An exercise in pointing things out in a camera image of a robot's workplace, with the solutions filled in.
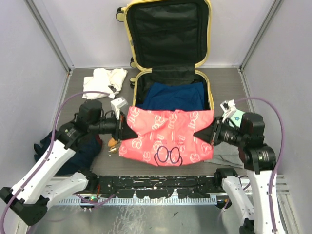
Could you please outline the blue garment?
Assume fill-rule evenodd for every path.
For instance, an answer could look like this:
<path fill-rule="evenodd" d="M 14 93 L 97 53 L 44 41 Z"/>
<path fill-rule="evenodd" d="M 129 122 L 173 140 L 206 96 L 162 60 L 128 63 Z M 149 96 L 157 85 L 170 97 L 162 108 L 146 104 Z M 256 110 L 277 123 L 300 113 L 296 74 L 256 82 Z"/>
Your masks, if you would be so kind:
<path fill-rule="evenodd" d="M 207 110 L 205 89 L 202 82 L 183 85 L 165 85 L 154 83 L 142 104 L 136 107 L 143 110 Z"/>

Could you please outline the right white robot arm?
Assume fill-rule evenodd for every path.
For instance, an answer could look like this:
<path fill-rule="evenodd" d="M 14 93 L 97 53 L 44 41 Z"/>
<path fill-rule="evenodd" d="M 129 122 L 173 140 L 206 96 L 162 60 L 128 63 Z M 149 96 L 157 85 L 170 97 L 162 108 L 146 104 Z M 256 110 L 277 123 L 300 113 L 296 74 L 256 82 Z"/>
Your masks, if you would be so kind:
<path fill-rule="evenodd" d="M 214 187 L 226 192 L 240 218 L 241 234 L 283 234 L 277 195 L 277 165 L 274 150 L 264 143 L 265 123 L 256 113 L 244 113 L 239 127 L 231 120 L 221 117 L 212 124 L 194 133 L 194 136 L 216 146 L 222 142 L 238 148 L 239 158 L 244 165 L 252 189 L 250 200 L 240 184 L 234 169 L 217 169 L 214 174 Z"/>

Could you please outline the pink patterned garment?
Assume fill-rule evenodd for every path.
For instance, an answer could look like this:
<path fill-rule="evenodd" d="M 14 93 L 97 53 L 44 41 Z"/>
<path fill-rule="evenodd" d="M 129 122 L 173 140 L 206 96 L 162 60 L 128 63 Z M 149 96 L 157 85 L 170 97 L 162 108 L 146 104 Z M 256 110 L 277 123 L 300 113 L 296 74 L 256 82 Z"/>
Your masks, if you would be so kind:
<path fill-rule="evenodd" d="M 138 135 L 122 141 L 119 156 L 155 166 L 181 166 L 212 159 L 214 148 L 194 136 L 215 118 L 213 110 L 151 111 L 130 107 L 128 126 Z"/>

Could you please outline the grey cloth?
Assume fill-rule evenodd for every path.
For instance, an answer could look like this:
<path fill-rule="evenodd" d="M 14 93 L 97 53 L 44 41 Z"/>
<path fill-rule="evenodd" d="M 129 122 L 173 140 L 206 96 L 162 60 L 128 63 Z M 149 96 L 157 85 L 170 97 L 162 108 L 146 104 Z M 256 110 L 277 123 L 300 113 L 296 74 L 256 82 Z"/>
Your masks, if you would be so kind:
<path fill-rule="evenodd" d="M 213 158 L 205 160 L 217 165 L 230 166 L 243 169 L 244 165 L 239 158 L 238 149 L 228 144 L 220 144 L 214 147 Z"/>

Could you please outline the mint green cloth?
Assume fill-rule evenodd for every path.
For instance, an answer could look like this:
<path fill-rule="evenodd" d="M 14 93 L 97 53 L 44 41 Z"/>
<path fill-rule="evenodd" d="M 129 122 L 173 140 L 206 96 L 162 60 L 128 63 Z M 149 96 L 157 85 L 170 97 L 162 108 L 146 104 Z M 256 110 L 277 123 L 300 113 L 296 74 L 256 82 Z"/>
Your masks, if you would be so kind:
<path fill-rule="evenodd" d="M 236 110 L 236 112 L 230 117 L 229 125 L 231 127 L 240 127 L 242 116 L 245 112 L 241 110 Z"/>

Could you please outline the yellow hard-shell suitcase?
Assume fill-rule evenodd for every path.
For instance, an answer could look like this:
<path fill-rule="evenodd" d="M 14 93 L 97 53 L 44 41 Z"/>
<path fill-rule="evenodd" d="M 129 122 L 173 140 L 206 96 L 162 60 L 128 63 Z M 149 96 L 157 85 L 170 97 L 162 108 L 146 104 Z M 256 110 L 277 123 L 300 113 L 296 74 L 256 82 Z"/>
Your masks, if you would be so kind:
<path fill-rule="evenodd" d="M 142 104 L 150 87 L 201 83 L 204 109 L 212 110 L 210 81 L 199 70 L 210 51 L 212 7 L 208 0 L 134 0 L 116 11 L 125 26 L 132 51 L 130 66 L 134 106 Z"/>

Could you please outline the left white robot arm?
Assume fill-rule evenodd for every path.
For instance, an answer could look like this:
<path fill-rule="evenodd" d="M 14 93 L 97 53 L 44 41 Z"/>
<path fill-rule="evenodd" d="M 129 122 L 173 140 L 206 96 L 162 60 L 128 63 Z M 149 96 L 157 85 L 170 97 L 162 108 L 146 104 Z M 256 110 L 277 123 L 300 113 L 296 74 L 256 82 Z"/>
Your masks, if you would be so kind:
<path fill-rule="evenodd" d="M 111 107 L 104 113 L 100 101 L 84 102 L 74 119 L 51 136 L 50 146 L 32 169 L 13 187 L 1 189 L 1 199 L 25 224 L 37 224 L 52 206 L 71 194 L 93 193 L 97 189 L 98 176 L 86 168 L 47 188 L 51 178 L 92 135 L 110 134 L 117 141 L 136 137 L 126 123 L 127 101 L 114 99 Z"/>

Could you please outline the white t-shirt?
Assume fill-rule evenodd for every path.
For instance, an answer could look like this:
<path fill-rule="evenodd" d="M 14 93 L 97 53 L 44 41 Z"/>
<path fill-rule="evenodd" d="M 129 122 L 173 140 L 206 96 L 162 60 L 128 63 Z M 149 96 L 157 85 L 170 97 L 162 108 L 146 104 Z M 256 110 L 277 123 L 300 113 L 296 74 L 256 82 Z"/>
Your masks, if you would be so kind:
<path fill-rule="evenodd" d="M 82 95 L 87 100 L 109 97 L 114 99 L 121 91 L 123 82 L 127 76 L 127 70 L 96 68 L 91 77 L 84 77 L 83 91 L 88 92 Z"/>

